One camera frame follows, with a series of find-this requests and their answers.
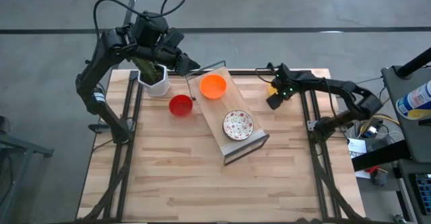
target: wooden tray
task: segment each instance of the wooden tray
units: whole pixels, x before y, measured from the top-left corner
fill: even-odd
[[[217,74],[222,76],[226,80],[227,90],[226,93],[219,100],[209,100],[199,90],[199,84],[201,80],[208,74]],[[246,105],[244,98],[236,88],[236,85],[230,76],[226,67],[220,67],[208,72],[204,75],[200,75],[196,78],[189,80],[189,87],[193,96],[195,97],[202,113],[211,129],[215,140],[224,156],[224,165],[233,163],[234,161],[252,153],[263,147],[266,140],[269,138],[268,134],[265,134],[257,118],[253,115],[253,112]],[[222,124],[224,117],[233,110],[242,110],[248,113],[254,122],[254,131],[251,136],[243,141],[230,140],[223,133]]]

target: white plate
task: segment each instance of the white plate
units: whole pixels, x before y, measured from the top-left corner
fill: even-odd
[[[247,139],[253,132],[253,119],[242,110],[229,112],[223,120],[223,132],[232,140]]]

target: concrete floor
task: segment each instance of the concrete floor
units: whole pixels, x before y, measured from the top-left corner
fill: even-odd
[[[90,29],[96,0],[0,0],[0,29]],[[135,8],[158,11],[163,0],[137,0]],[[431,0],[187,0],[166,17],[170,26],[358,27],[428,26]],[[100,6],[101,28],[120,26],[125,10]],[[93,34],[0,35],[0,115],[11,134],[55,148],[34,158],[20,194],[14,223],[74,219],[98,118],[75,92],[75,76],[92,55]],[[431,32],[187,34],[180,47],[202,65],[226,60],[230,68],[329,68],[332,78],[361,81],[401,65],[431,45]],[[121,68],[132,68],[123,63]],[[376,94],[381,80],[362,86]],[[383,109],[392,114],[389,104]],[[367,217],[390,221],[400,213],[395,193],[361,187]]]

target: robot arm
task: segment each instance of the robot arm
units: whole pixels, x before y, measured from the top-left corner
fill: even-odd
[[[118,118],[104,99],[97,84],[113,66],[139,58],[166,65],[179,75],[185,75],[200,66],[183,53],[178,44],[184,36],[175,28],[168,28],[163,17],[154,17],[154,13],[138,16],[135,24],[110,29],[102,33],[91,61],[75,80],[77,93],[81,96],[87,111],[99,114],[110,126],[114,143],[126,143],[131,133],[126,119]]]
[[[311,72],[291,71],[284,64],[281,64],[274,73],[275,79],[271,82],[271,86],[277,89],[277,93],[267,98],[267,103],[273,110],[294,94],[307,90],[329,92],[343,98],[347,106],[345,112],[333,117],[323,117],[315,124],[311,134],[315,143],[326,141],[337,127],[349,124],[353,120],[371,118],[383,106],[371,91],[351,81],[325,79],[316,77]],[[355,94],[362,96],[358,103],[355,103]]]

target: red cup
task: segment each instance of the red cup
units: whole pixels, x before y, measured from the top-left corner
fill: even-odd
[[[193,107],[193,101],[189,96],[177,95],[173,97],[169,102],[169,111],[174,116],[186,116],[191,112]]]

